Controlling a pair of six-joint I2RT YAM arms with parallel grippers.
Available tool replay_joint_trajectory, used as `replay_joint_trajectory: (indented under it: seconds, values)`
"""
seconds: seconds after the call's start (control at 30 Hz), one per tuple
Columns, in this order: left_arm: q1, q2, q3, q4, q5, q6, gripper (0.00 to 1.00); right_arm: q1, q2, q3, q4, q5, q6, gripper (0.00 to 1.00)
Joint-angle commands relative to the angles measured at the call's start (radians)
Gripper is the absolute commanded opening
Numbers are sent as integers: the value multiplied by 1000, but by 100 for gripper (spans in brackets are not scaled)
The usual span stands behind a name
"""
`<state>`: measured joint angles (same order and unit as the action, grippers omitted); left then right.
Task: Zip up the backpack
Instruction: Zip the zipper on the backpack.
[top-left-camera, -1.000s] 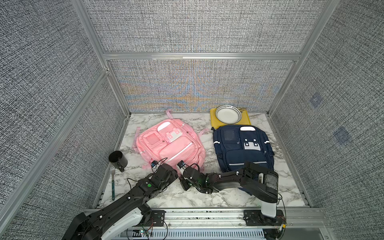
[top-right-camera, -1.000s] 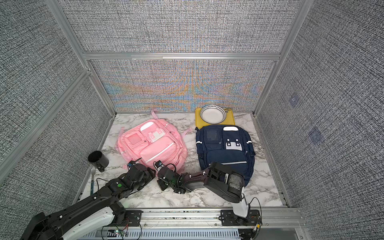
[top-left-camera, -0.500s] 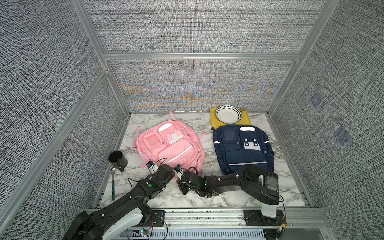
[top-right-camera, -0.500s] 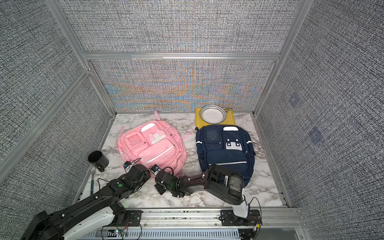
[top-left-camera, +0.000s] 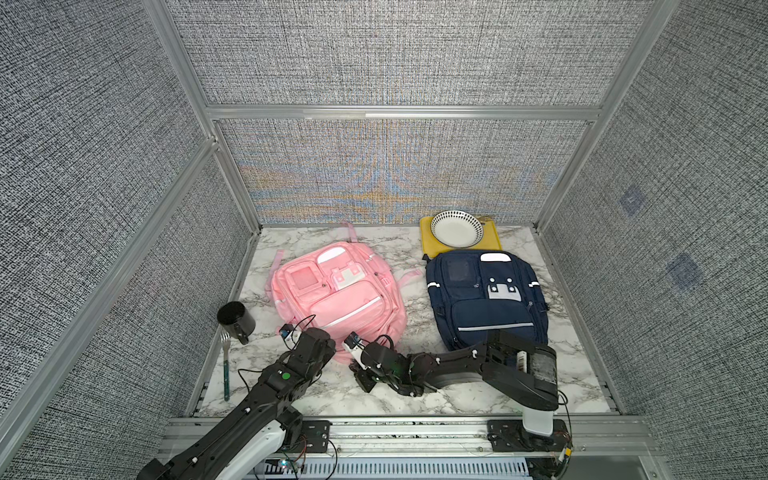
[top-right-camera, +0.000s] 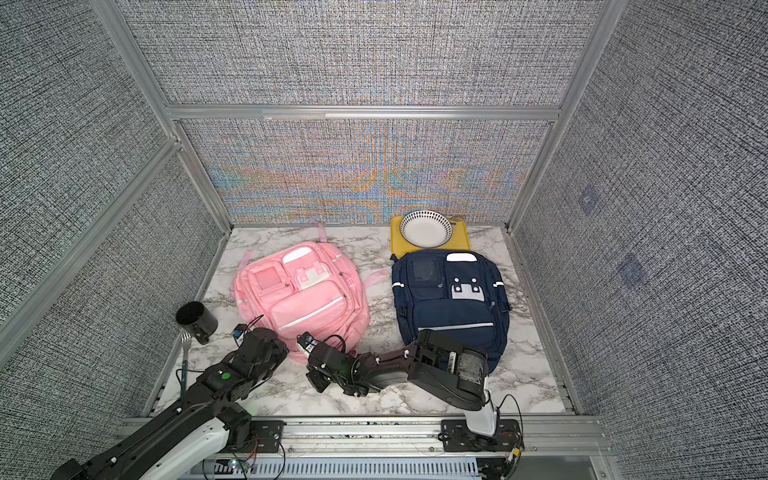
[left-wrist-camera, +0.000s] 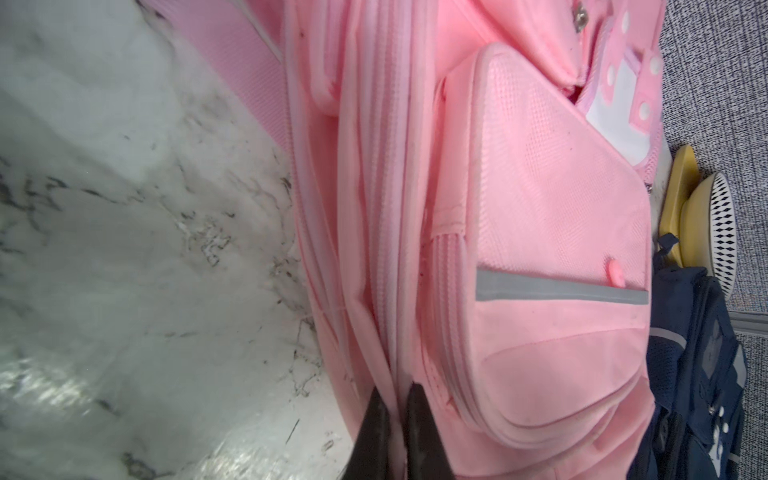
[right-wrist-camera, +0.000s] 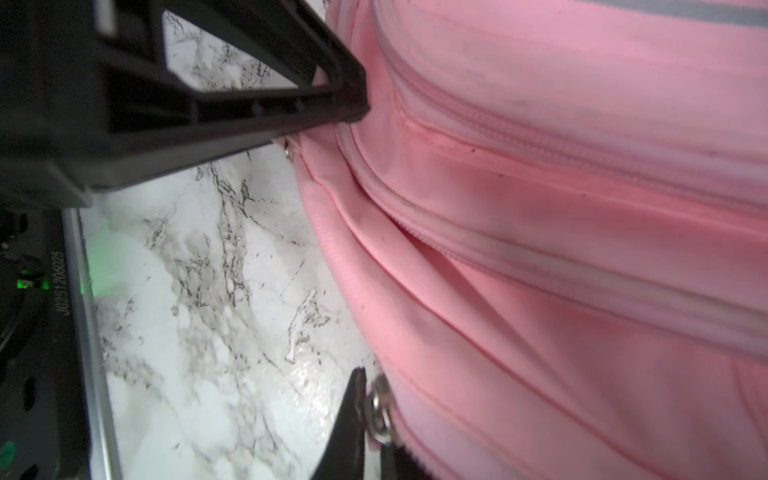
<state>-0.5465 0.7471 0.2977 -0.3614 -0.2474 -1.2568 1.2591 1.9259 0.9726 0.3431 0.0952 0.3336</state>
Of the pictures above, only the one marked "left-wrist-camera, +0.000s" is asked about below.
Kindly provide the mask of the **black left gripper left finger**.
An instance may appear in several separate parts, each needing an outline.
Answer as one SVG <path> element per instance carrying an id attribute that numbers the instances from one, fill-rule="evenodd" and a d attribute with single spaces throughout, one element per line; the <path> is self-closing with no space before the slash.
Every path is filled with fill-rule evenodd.
<path id="1" fill-rule="evenodd" d="M 342 480 L 386 480 L 389 478 L 390 415 L 374 389 Z"/>

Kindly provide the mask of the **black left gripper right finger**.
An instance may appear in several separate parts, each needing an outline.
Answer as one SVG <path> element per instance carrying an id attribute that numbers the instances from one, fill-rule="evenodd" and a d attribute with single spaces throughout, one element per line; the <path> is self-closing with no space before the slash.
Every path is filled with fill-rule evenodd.
<path id="1" fill-rule="evenodd" d="M 405 442 L 409 480 L 454 480 L 422 385 L 413 383 L 406 403 Z"/>

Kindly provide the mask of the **pink backpack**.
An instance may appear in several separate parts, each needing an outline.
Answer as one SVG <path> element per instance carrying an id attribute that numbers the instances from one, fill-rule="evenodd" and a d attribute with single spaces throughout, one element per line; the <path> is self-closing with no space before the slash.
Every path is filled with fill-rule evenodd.
<path id="1" fill-rule="evenodd" d="M 154 1 L 292 158 L 352 432 L 425 391 L 452 472 L 623 479 L 650 423 L 662 1 Z"/>

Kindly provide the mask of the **navy blue backpack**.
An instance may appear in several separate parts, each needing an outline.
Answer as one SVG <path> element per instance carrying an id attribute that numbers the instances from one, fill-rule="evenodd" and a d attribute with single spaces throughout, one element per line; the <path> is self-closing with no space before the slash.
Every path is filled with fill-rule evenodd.
<path id="1" fill-rule="evenodd" d="M 736 479 L 744 427 L 746 356 L 718 280 L 703 267 L 653 257 L 647 366 L 655 411 L 630 479 Z"/>

